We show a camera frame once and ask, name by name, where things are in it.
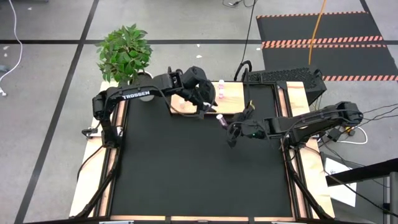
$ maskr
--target floor mat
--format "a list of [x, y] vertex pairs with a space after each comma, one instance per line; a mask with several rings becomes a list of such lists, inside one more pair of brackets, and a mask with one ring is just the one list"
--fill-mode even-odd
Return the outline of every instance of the floor mat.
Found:
[[[309, 44], [318, 15], [257, 16], [261, 40], [264, 45]], [[379, 29], [366, 12], [323, 14], [316, 38], [317, 44], [382, 40]]]
[[[318, 16], [257, 16], [266, 70], [308, 66]], [[367, 12], [324, 13], [312, 43], [312, 65], [326, 81], [398, 80], [395, 61]]]
[[[266, 47], [266, 70], [308, 66], [309, 45]], [[381, 81], [398, 79], [398, 69], [385, 45], [314, 45], [312, 65], [327, 81]]]

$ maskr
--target white paper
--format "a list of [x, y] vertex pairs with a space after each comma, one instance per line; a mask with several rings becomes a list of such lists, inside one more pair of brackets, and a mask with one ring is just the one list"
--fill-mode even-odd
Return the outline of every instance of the white paper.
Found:
[[[337, 174], [350, 169], [350, 167], [346, 167], [344, 164], [336, 162], [333, 159], [326, 158], [325, 170], [329, 174]], [[347, 186], [356, 191], [356, 183], [347, 184]], [[346, 186], [338, 185], [329, 187], [329, 193], [331, 198], [355, 207], [356, 194], [350, 191]]]

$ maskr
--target white cable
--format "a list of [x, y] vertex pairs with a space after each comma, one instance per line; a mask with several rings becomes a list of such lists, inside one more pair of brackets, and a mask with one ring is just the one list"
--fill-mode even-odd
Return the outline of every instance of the white cable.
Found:
[[[15, 13], [15, 9], [14, 9], [14, 6], [12, 5], [11, 0], [8, 0], [8, 1], [10, 2], [11, 9], [12, 9], [12, 11], [14, 13], [14, 36], [17, 39], [17, 41], [19, 42], [19, 45], [21, 45], [21, 51], [19, 53], [19, 60], [18, 60], [17, 64], [14, 66], [14, 68], [12, 68], [11, 70], [9, 70], [8, 72], [6, 72], [4, 75], [2, 75], [0, 77], [0, 83], [1, 83], [1, 80], [4, 77], [6, 77], [8, 74], [10, 74], [16, 67], [18, 67], [18, 65], [19, 65], [19, 63], [21, 62], [21, 59], [22, 59], [22, 51], [23, 51], [22, 42], [17, 37], [17, 14]], [[5, 91], [3, 91], [1, 87], [0, 87], [0, 93], [2, 94], [2, 96], [7, 96], [7, 93]]]
[[337, 141], [337, 142], [347, 143], [347, 144], [366, 144], [366, 143], [368, 143], [368, 135], [366, 134], [365, 130], [361, 127], [355, 127], [355, 129], [357, 129], [357, 128], [359, 128], [365, 135], [365, 142], [350, 142], [350, 141]]

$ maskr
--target orange cable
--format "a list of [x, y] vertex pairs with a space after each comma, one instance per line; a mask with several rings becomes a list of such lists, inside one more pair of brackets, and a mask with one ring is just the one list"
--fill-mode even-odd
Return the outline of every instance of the orange cable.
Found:
[[313, 40], [315, 38], [315, 34], [317, 33], [318, 25], [319, 25], [319, 22], [321, 21], [321, 16], [323, 13], [323, 9], [325, 8], [325, 5], [326, 5], [326, 0], [323, 0], [321, 12], [319, 13], [317, 24], [315, 25], [315, 29], [313, 30], [313, 34], [312, 34], [311, 45], [310, 45], [310, 54], [308, 55], [308, 65], [311, 65], [311, 54], [312, 54]]

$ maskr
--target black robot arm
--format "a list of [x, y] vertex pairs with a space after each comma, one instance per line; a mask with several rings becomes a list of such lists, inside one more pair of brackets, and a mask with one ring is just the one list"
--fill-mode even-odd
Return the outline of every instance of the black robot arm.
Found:
[[228, 126], [228, 144], [233, 147], [238, 136], [258, 139], [285, 139], [288, 136], [290, 146], [301, 147], [311, 136], [336, 126], [354, 127], [359, 125], [362, 119], [363, 114], [356, 104], [351, 102], [340, 102], [291, 118], [276, 117], [256, 121], [246, 117], [245, 120], [232, 122]]
[[214, 111], [210, 105], [217, 106], [215, 89], [201, 68], [191, 67], [184, 74], [181, 70], [170, 70], [148, 82], [140, 83], [139, 86], [109, 87], [93, 98], [93, 115], [102, 125], [104, 146], [118, 147], [120, 144], [117, 129], [112, 125], [110, 118], [120, 101], [147, 95], [166, 97], [177, 94], [197, 106], [199, 118], [203, 118], [206, 111]]

